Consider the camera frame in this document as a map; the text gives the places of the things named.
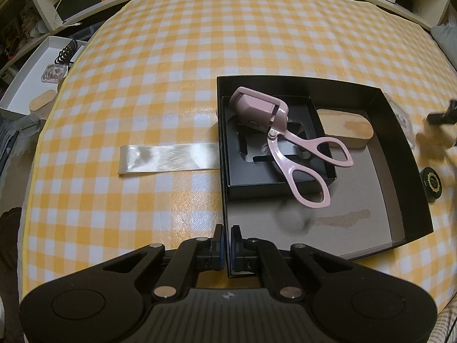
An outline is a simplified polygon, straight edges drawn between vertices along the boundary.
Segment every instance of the tablecloth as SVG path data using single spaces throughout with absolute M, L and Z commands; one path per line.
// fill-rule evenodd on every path
M 219 171 L 119 177 L 119 147 L 216 142 L 216 77 L 239 74 L 376 86 L 405 108 L 415 131 L 457 89 L 421 27 L 370 3 L 132 0 L 77 60 L 40 136 L 23 295 L 151 242 L 175 248 L 212 234 L 223 218 Z M 444 188 L 430 206 L 434 233 L 362 263 L 422 286 L 441 310 L 457 286 L 455 178 L 448 163 L 434 167 Z

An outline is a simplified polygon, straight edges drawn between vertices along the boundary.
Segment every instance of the black box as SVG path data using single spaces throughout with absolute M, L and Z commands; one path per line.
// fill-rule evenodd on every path
M 282 89 L 276 89 L 275 84 L 271 85 L 268 94 L 284 100 L 289 107 L 289 131 L 303 139 L 325 135 L 316 108 L 309 97 L 286 96 Z M 292 195 L 289 184 L 269 153 L 267 134 L 239 125 L 237 116 L 229 109 L 232 94 L 233 91 L 229 88 L 218 87 L 218 99 L 222 107 L 219 125 L 223 129 L 220 141 L 227 152 L 224 155 L 227 166 L 227 197 L 230 200 L 238 200 Z M 335 180 L 335 167 L 331 163 L 285 139 L 280 139 L 279 145 L 288 158 L 318 172 L 327 185 Z M 323 143 L 319 150 L 331 156 L 328 144 Z M 321 192 L 319 183 L 309 174 L 297 171 L 294 178 L 301 194 Z
M 101 0 L 62 0 L 57 7 L 57 13 L 61 20 L 66 20 L 80 11 L 100 2 Z
M 230 228 L 235 224 L 241 226 L 243 236 L 264 238 L 274 242 L 279 248 L 288 249 L 293 243 L 304 242 L 351 260 L 393 249 L 433 232 L 429 205 L 413 153 L 380 89 L 355 83 L 289 76 L 224 76 L 218 77 L 217 82 L 221 185 L 228 254 L 231 255 Z M 316 230 L 320 237 L 312 236 L 313 232 L 306 226 L 298 230 L 294 227 L 290 212 L 286 214 L 287 208 L 283 209 L 281 206 L 285 200 L 283 198 L 234 200 L 229 197 L 229 152 L 226 148 L 226 128 L 223 123 L 225 100 L 221 96 L 231 95 L 239 86 L 269 95 L 309 97 L 316 109 L 339 109 L 359 113 L 371 123 L 373 139 L 364 150 L 350 151 L 355 161 L 354 166 L 336 169 L 338 179 L 329 187 L 331 197 L 335 198 L 334 205 L 331 203 L 329 208 L 337 212 L 332 213 L 333 217 L 322 218 L 325 215 L 321 213 L 327 208 L 313 211 L 299 205 L 293 197 L 287 199 L 288 204 L 295 205 L 293 210 L 296 210 L 298 205 L 303 213 L 311 216 L 315 224 L 311 231 Z M 369 158 L 368 163 L 371 164 L 375 182 L 365 181 L 368 178 L 363 165 L 369 165 L 363 160 L 366 156 Z M 336 199 L 335 193 L 341 196 L 343 191 L 342 194 L 347 194 L 350 199 L 351 190 L 369 191 L 373 183 L 379 188 L 380 199 L 376 199 L 376 205 L 382 205 L 382 215 L 372 209 L 373 206 L 370 206 L 366 197 L 360 200 L 356 196 L 353 200 L 343 201 L 343 204 L 342 200 Z M 359 209 L 366 210 L 355 208 L 356 213 L 350 213 L 351 208 L 357 205 L 360 206 Z M 347 226 L 338 227 L 341 223 Z M 376 226 L 380 225 L 384 226 L 384 235 L 376 230 Z M 230 267 L 228 271 L 229 275 L 233 276 Z

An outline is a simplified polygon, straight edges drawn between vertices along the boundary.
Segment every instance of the pink eyelash curler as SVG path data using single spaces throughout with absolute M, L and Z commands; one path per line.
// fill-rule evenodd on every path
M 349 167 L 354 164 L 354 161 L 343 142 L 333 137 L 320 137 L 311 140 L 301 139 L 287 130 L 287 113 L 289 112 L 287 104 L 278 98 L 252 89 L 245 87 L 236 89 L 230 98 L 228 106 L 238 115 L 241 124 L 268 134 L 267 140 L 271 155 L 286 177 L 293 195 L 301 204 L 308 206 L 309 208 L 324 208 L 330 205 L 330 192 L 328 191 L 328 187 L 323 178 L 307 166 L 293 162 L 284 156 L 279 150 L 278 137 L 279 135 L 284 136 L 289 142 L 305 148 L 322 160 L 335 166 Z M 346 156 L 346 161 L 332 159 L 317 150 L 317 147 L 321 143 L 327 142 L 339 145 Z M 296 170 L 310 174 L 319 182 L 324 195 L 321 202 L 309 201 L 300 195 L 292 176 L 292 173 Z

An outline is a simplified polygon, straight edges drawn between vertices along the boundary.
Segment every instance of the black cord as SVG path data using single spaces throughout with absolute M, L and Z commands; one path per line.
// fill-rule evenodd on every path
M 75 55 L 77 50 L 78 50 L 78 43 L 76 42 L 75 39 L 73 39 L 66 47 L 64 47 L 60 51 L 59 56 L 56 58 L 54 63 L 55 64 L 64 64 L 64 65 L 68 66 L 70 64 L 70 60 Z
M 451 326 L 451 330 L 449 330 L 449 332 L 447 333 L 447 336 L 446 336 L 446 339 L 444 340 L 444 343 L 447 343 L 447 341 L 449 340 L 449 337 L 451 336 L 451 333 L 454 330 L 454 326 L 456 325 L 456 322 L 457 322 L 457 317 L 454 319 L 454 323 Z

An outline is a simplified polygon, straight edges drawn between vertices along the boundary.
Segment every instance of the checkered tablecloth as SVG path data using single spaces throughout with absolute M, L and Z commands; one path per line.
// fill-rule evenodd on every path
M 174 248 L 212 234 L 222 222 L 219 171 L 121 178 L 119 147 L 216 142 L 216 77 L 239 74 L 376 86 L 406 109 L 416 131 L 457 89 L 421 27 L 370 3 L 132 0 L 78 59 L 40 136 L 24 294 L 151 242 Z M 448 165 L 433 167 L 444 185 L 430 207 L 435 232 L 363 263 L 424 287 L 441 310 L 457 287 L 455 179 Z

